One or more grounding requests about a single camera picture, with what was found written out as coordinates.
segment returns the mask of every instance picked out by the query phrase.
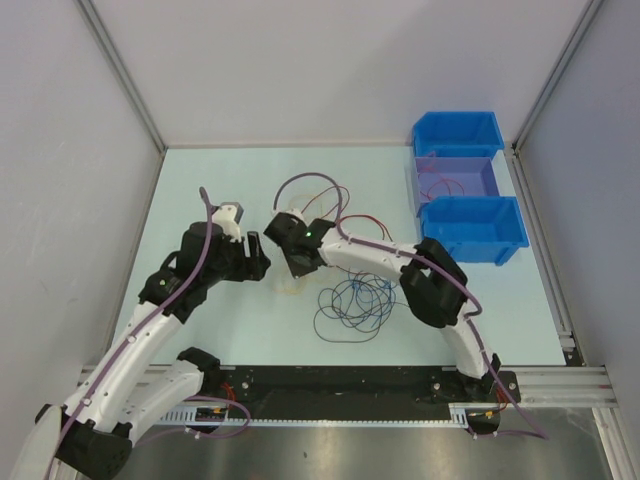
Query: white wall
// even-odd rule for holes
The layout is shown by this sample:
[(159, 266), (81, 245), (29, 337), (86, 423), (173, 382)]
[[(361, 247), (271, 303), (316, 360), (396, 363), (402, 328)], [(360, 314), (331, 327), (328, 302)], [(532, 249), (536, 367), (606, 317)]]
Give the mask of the white wall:
[(160, 161), (70, 0), (0, 6), (0, 478), (105, 341)]
[(587, 0), (96, 0), (165, 142), (404, 143), (427, 110), (513, 139)]
[(569, 307), (640, 446), (640, 2), (607, 2), (524, 161)]

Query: black joint housing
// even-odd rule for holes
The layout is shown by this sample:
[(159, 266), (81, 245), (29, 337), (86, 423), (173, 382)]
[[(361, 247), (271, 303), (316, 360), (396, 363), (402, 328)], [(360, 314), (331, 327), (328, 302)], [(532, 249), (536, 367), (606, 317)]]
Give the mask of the black joint housing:
[(303, 277), (325, 265), (320, 256), (322, 238), (336, 224), (316, 218), (307, 226), (290, 213), (278, 213), (264, 234), (282, 249), (289, 271), (295, 278)]
[[(467, 276), (447, 250), (434, 238), (425, 237), (415, 246), (416, 254), (430, 260), (449, 273), (460, 284), (467, 284)], [(467, 297), (438, 272), (422, 272), (427, 266), (413, 259), (402, 267), (400, 285), (407, 297), (411, 312), (422, 322), (435, 328), (458, 323), (458, 313)]]
[(178, 360), (195, 365), (203, 373), (201, 395), (215, 395), (224, 382), (224, 373), (220, 370), (220, 360), (210, 353), (196, 347), (189, 347), (178, 355)]
[[(62, 428), (69, 416), (62, 413)], [(56, 458), (92, 480), (115, 478), (131, 455), (133, 445), (129, 440), (131, 424), (118, 424), (112, 433), (98, 432), (93, 422), (73, 422), (62, 440)]]

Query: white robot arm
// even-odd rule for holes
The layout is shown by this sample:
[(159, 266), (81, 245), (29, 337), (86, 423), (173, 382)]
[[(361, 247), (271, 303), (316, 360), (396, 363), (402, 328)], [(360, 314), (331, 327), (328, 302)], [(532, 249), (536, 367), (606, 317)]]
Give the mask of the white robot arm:
[(271, 265), (256, 232), (247, 233), (245, 256), (239, 204), (208, 205), (211, 210), (211, 218), (192, 224), (180, 250), (148, 278), (125, 330), (64, 402), (55, 456), (93, 480), (114, 478), (136, 442), (163, 415), (186, 398), (215, 393), (223, 381), (219, 360), (190, 348), (162, 378), (134, 393), (149, 362), (206, 300), (209, 288), (223, 280), (259, 281)]
[[(264, 234), (282, 249), (296, 278), (326, 266), (369, 272), (400, 284), (412, 313), (440, 329), (460, 374), (483, 390), (491, 388), (488, 366), (464, 318), (468, 299), (451, 283), (452, 278), (465, 285), (467, 277), (437, 240), (424, 238), (418, 245), (372, 241), (340, 232), (338, 225), (327, 220), (315, 219), (307, 225), (298, 212), (277, 213)], [(444, 275), (435, 270), (425, 275), (419, 258), (435, 264)], [(497, 371), (497, 355), (486, 346), (485, 352)]]

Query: purple bin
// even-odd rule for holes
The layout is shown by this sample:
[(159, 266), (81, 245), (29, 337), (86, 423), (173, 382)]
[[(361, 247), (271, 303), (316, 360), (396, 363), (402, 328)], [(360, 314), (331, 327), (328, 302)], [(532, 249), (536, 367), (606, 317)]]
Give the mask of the purple bin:
[(500, 195), (490, 158), (419, 157), (416, 161), (418, 213), (438, 197)]

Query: purple cable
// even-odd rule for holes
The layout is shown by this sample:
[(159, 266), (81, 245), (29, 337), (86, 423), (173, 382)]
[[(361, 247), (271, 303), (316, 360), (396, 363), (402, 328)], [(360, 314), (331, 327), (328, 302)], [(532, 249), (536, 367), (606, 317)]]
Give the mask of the purple cable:
[[(182, 294), (182, 292), (184, 292), (189, 287), (189, 285), (191, 285), (191, 283), (196, 278), (198, 273), (200, 273), (200, 270), (202, 269), (202, 266), (204, 265), (204, 261), (205, 261), (205, 259), (207, 257), (207, 253), (209, 251), (209, 244), (211, 243), (211, 234), (213, 232), (213, 221), (212, 221), (212, 218), (211, 218), (211, 216), (213, 215), (213, 206), (211, 205), (211, 202), (209, 201), (209, 195), (207, 195), (207, 191), (204, 189), (204, 187), (200, 187), (199, 192), (200, 192), (200, 197), (202, 198), (202, 201), (204, 202), (206, 210), (207, 210), (207, 232), (206, 232), (206, 237), (205, 237), (205, 240), (204, 240), (204, 245), (202, 247), (202, 252), (200, 253), (200, 258), (198, 259), (198, 263), (196, 263), (196, 266), (194, 267), (194, 269), (191, 272), (191, 274), (184, 281), (184, 283), (182, 285), (180, 285), (180, 287), (178, 287), (178, 289), (175, 292), (173, 292), (173, 294), (171, 296), (169, 296), (169, 298), (167, 298), (164, 302), (162, 302), (160, 305), (158, 305), (158, 307), (156, 307), (149, 315), (147, 315), (138, 324), (138, 326), (131, 331), (130, 336), (137, 335), (140, 332), (140, 330), (142, 330), (156, 315), (161, 313), (178, 296), (180, 296)], [(60, 430), (60, 438), (58, 440), (58, 446), (56, 447), (56, 451), (58, 450), (58, 448), (60, 448), (60, 445), (62, 444), (62, 441), (64, 440), (64, 438), (67, 435), (67, 433), (69, 433), (69, 429), (73, 425), (73, 422), (75, 422), (78, 419), (78, 416), (80, 415), (80, 412), (82, 412), (82, 410), (84, 409), (84, 407), (85, 407), (84, 400), (91, 400), (91, 397), (96, 392), (96, 390), (98, 389), (98, 387), (100, 386), (100, 384), (102, 383), (104, 378), (107, 376), (107, 373), (109, 373), (109, 371), (111, 370), (111, 367), (113, 367), (113, 365), (116, 363), (118, 358), (120, 358), (120, 355), (122, 355), (122, 352), (124, 352), (124, 350), (127, 348), (128, 345), (129, 345), (129, 342), (125, 339), (118, 346), (118, 348), (115, 350), (113, 355), (111, 355), (111, 358), (109, 358), (109, 360), (105, 364), (104, 368), (96, 376), (96, 379), (93, 381), (93, 383), (91, 384), (91, 386), (87, 390), (87, 395), (83, 398), (82, 401), (80, 401), (78, 403), (78, 406), (75, 408), (75, 410), (73, 411), (73, 413), (69, 417), (69, 420), (67, 420), (67, 422), (62, 427), (62, 430)], [(46, 476), (44, 477), (45, 480), (48, 479), (50, 477), (50, 475), (51, 475), (51, 468), (53, 466), (54, 458), (51, 459), (51, 463), (49, 464), (49, 470), (48, 470)]]
[(350, 243), (356, 243), (358, 245), (363, 245), (365, 247), (370, 247), (370, 248), (377, 248), (378, 250), (383, 250), (383, 251), (388, 252), (388, 253), (393, 253), (393, 254), (400, 255), (402, 257), (411, 258), (413, 260), (417, 260), (417, 261), (423, 263), (427, 267), (431, 268), (432, 270), (434, 270), (437, 273), (439, 273), (440, 275), (442, 275), (445, 279), (447, 279), (447, 281), (451, 282), (458, 290), (460, 290), (460, 292), (462, 292), (462, 294), (465, 297), (467, 297), (469, 300), (471, 300), (471, 303), (473, 303), (473, 305), (476, 307), (476, 311), (469, 313), (469, 315), (472, 315), (472, 316), (473, 315), (480, 315), (482, 313), (482, 306), (480, 305), (480, 302), (478, 301), (478, 299), (469, 290), (467, 290), (467, 288), (464, 285), (462, 285), (458, 280), (456, 280), (451, 274), (446, 272), (442, 267), (440, 267), (439, 265), (435, 264), (431, 260), (428, 260), (428, 259), (426, 259), (424, 257), (419, 256), (419, 255), (416, 255), (415, 253), (403, 252), (401, 250), (396, 250), (395, 248), (389, 247), (387, 245), (381, 245), (381, 244), (376, 243), (376, 242), (370, 242), (368, 240), (362, 240), (362, 239), (358, 239), (358, 238), (349, 237), (349, 235), (347, 235), (346, 232), (342, 229), (342, 225), (338, 221), (342, 217), (342, 192), (340, 191), (340, 187), (339, 187), (338, 183), (333, 178), (331, 178), (328, 175), (325, 175), (324, 173), (320, 173), (320, 172), (299, 173), (298, 175), (294, 175), (289, 180), (284, 182), (280, 186), (278, 191), (276, 192), (276, 196), (275, 196), (275, 198), (273, 200), (273, 210), (274, 211), (278, 210), (278, 200), (280, 199), (280, 195), (282, 194), (282, 191), (285, 189), (285, 187), (287, 185), (289, 185), (291, 182), (294, 182), (294, 181), (296, 181), (296, 180), (298, 180), (300, 178), (304, 178), (304, 177), (320, 177), (320, 178), (324, 178), (325, 180), (328, 180), (334, 186), (334, 188), (336, 189), (336, 192), (338, 193), (338, 210), (336, 211), (335, 223), (336, 223), (336, 230), (338, 231), (338, 233), (340, 234), (340, 236), (342, 238), (344, 238), (345, 240), (349, 241)]
[(529, 424), (529, 426), (535, 430), (535, 432), (527, 432), (525, 430), (505, 430), (503, 432), (496, 432), (495, 434), (477, 435), (471, 429), (471, 427), (469, 427), (469, 429), (468, 429), (469, 433), (471, 433), (474, 436), (474, 438), (481, 437), (481, 436), (495, 437), (495, 436), (501, 436), (501, 435), (527, 435), (527, 436), (532, 436), (532, 437), (536, 437), (536, 438), (542, 438), (544, 440), (549, 440), (549, 436), (537, 424), (537, 422), (533, 419), (533, 417), (531, 417), (527, 412), (525, 412), (522, 409), (522, 407), (520, 407), (520, 405), (517, 404), (517, 402), (515, 401), (513, 396), (511, 396), (511, 394), (509, 393), (508, 389), (502, 383), (502, 380), (500, 380), (500, 377), (498, 376), (498, 373), (491, 366), (491, 360), (489, 360), (489, 357), (485, 353), (485, 347), (484, 347), (484, 342), (482, 341), (482, 337), (480, 336), (480, 333), (478, 332), (478, 329), (473, 324), (473, 322), (471, 321), (471, 318), (470, 318), (470, 317), (473, 317), (473, 316), (476, 316), (476, 315), (480, 315), (482, 313), (482, 306), (480, 305), (480, 301), (464, 285), (462, 285), (458, 280), (456, 280), (450, 273), (446, 272), (442, 267), (440, 267), (439, 265), (435, 264), (431, 260), (428, 260), (428, 259), (426, 259), (424, 257), (419, 256), (419, 255), (416, 255), (415, 253), (404, 252), (402, 250), (395, 250), (394, 248), (388, 247), (387, 245), (380, 245), (379, 243), (376, 243), (376, 242), (370, 242), (368, 240), (362, 240), (362, 239), (358, 239), (358, 238), (349, 237), (349, 235), (347, 235), (346, 232), (342, 229), (342, 226), (340, 225), (340, 222), (339, 222), (339, 220), (340, 220), (340, 218), (342, 216), (342, 192), (340, 191), (340, 187), (339, 187), (338, 183), (333, 178), (331, 178), (328, 175), (325, 175), (324, 173), (319, 173), (319, 172), (299, 173), (298, 175), (294, 175), (289, 180), (284, 182), (280, 186), (280, 188), (278, 189), (278, 191), (276, 193), (276, 196), (275, 196), (275, 198), (273, 200), (273, 210), (274, 211), (278, 210), (278, 200), (280, 199), (280, 195), (282, 194), (282, 191), (284, 190), (284, 188), (287, 185), (289, 185), (291, 182), (294, 182), (295, 180), (298, 180), (298, 179), (303, 178), (303, 177), (320, 177), (320, 178), (324, 178), (325, 180), (328, 180), (334, 186), (334, 188), (336, 189), (336, 192), (338, 193), (338, 210), (336, 212), (335, 223), (336, 223), (336, 230), (338, 231), (338, 233), (340, 234), (340, 236), (343, 239), (347, 240), (350, 243), (356, 243), (358, 245), (363, 245), (365, 247), (376, 248), (378, 250), (383, 250), (385, 252), (393, 253), (393, 254), (396, 254), (396, 255), (400, 255), (402, 257), (411, 258), (413, 260), (417, 260), (418, 262), (421, 262), (422, 264), (424, 264), (428, 268), (430, 268), (430, 269), (434, 270), (435, 272), (439, 273), (440, 275), (442, 275), (448, 282), (452, 283), (476, 307), (476, 311), (467, 313), (464, 316), (464, 318), (465, 318), (465, 321), (469, 324), (469, 327), (471, 328), (471, 331), (473, 332), (473, 336), (474, 336), (474, 338), (476, 340), (476, 343), (478, 344), (478, 347), (480, 348), (480, 352), (482, 353), (482, 360), (484, 361), (485, 365), (489, 369), (489, 373), (491, 374), (493, 379), (498, 384), (498, 387), (500, 389), (502, 389), (503, 393), (505, 394), (505, 396), (507, 397), (509, 402), (511, 402), (511, 404), (515, 407), (516, 411), (522, 416), (522, 418), (525, 419), (525, 421)]
[[(249, 413), (249, 410), (247, 409), (247, 407), (233, 400), (229, 400), (227, 398), (218, 398), (218, 397), (204, 397), (202, 395), (189, 397), (187, 400), (205, 400), (205, 401), (214, 401), (214, 402), (224, 402), (228, 405), (233, 405), (234, 407), (238, 407), (240, 410), (242, 410), (242, 413), (244, 413), (246, 417), (245, 422), (242, 425), (240, 425), (240, 427), (237, 430), (234, 430), (233, 432), (216, 435), (213, 433), (203, 433), (203, 432), (198, 432), (197, 430), (189, 429), (187, 433), (193, 432), (194, 435), (199, 434), (200, 437), (205, 437), (205, 438), (218, 438), (218, 439), (231, 438), (231, 437), (235, 437), (236, 435), (240, 435), (249, 427), (249, 424), (251, 423), (251, 414)], [(160, 437), (164, 437), (166, 435), (171, 435), (171, 434), (180, 433), (180, 432), (185, 433), (186, 431), (184, 428), (171, 428), (169, 430), (163, 430), (162, 432), (158, 432), (155, 435), (151, 435), (149, 438), (146, 438), (143, 441), (136, 443), (136, 448), (142, 447), (143, 445), (147, 445), (153, 442), (154, 440), (157, 440)]]
[(528, 432), (526, 430), (503, 430), (502, 432), (496, 432), (495, 434), (489, 433), (486, 435), (478, 435), (473, 431), (471, 427), (469, 427), (468, 429), (469, 433), (471, 433), (474, 436), (474, 438), (475, 437), (498, 437), (498, 436), (505, 436), (505, 435), (527, 435), (530, 437), (541, 438), (543, 440), (549, 440), (549, 436), (542, 429), (542, 427), (540, 427), (538, 422), (536, 422), (534, 418), (531, 415), (529, 415), (529, 413), (525, 412), (524, 409), (520, 405), (518, 405), (515, 398), (513, 398), (513, 396), (509, 393), (509, 389), (505, 387), (504, 383), (502, 383), (502, 380), (500, 380), (500, 377), (498, 376), (498, 372), (494, 370), (493, 366), (491, 365), (491, 360), (489, 360), (489, 356), (485, 352), (484, 342), (482, 341), (480, 332), (478, 332), (478, 328), (471, 321), (471, 318), (465, 315), (465, 321), (469, 324), (469, 328), (471, 329), (471, 332), (473, 333), (473, 336), (476, 339), (476, 343), (480, 347), (482, 360), (484, 360), (484, 363), (489, 368), (489, 373), (498, 384), (498, 387), (502, 390), (502, 393), (505, 394), (505, 396), (507, 397), (507, 400), (509, 400), (509, 402), (515, 407), (516, 411), (520, 414), (522, 418), (524, 418), (524, 420), (529, 424), (529, 426), (533, 428), (533, 430), (535, 430), (534, 432)]

